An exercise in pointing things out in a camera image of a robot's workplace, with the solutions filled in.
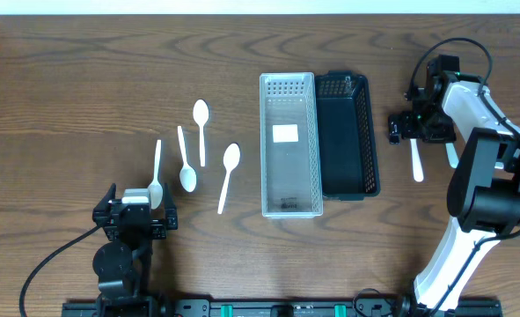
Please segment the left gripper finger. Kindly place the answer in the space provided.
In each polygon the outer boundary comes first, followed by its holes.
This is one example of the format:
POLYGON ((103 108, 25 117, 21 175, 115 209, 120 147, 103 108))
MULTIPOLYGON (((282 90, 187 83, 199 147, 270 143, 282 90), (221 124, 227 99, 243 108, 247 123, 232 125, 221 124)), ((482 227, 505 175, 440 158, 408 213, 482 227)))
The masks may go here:
POLYGON ((108 212, 111 209, 112 201, 115 199, 116 184, 113 183, 103 198, 93 208, 94 212, 108 212))
POLYGON ((172 199, 167 183, 164 183, 163 204, 165 209, 165 217, 168 219, 177 218, 177 207, 172 199))

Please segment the white fork long handle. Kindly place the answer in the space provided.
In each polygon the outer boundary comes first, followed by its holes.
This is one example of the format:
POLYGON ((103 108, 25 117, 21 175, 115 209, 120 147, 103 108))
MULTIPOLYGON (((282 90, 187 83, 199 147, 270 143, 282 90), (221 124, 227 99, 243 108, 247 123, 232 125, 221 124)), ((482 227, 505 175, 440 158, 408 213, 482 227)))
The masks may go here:
POLYGON ((458 167, 459 159, 454 143, 446 143, 445 150, 450 167, 456 169, 458 167))

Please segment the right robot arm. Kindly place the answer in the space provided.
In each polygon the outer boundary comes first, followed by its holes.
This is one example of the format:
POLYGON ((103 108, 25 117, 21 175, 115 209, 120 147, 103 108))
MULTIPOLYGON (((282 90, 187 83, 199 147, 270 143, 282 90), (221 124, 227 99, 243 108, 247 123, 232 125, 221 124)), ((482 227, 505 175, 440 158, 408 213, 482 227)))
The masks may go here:
POLYGON ((418 143, 465 148, 447 192, 449 221, 413 290, 396 316, 455 315, 459 297, 483 258, 503 240, 520 236, 520 128, 491 98, 486 80, 458 70, 431 70, 423 88, 411 86, 410 111, 391 118, 391 143, 410 142, 414 180, 424 178, 418 143))

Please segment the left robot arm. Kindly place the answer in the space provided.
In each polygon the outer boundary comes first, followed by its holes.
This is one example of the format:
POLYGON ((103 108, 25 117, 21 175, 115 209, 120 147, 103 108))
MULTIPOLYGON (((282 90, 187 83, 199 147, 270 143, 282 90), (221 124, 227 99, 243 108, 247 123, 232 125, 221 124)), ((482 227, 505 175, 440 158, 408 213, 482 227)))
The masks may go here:
POLYGON ((150 204, 140 200, 149 194, 133 189, 117 199, 115 184, 93 208, 92 220, 109 239, 92 262, 105 298, 136 297, 148 290, 152 242, 166 239, 169 231, 178 228, 177 208, 167 184, 163 190, 159 204, 164 208, 162 218, 154 218, 150 204))

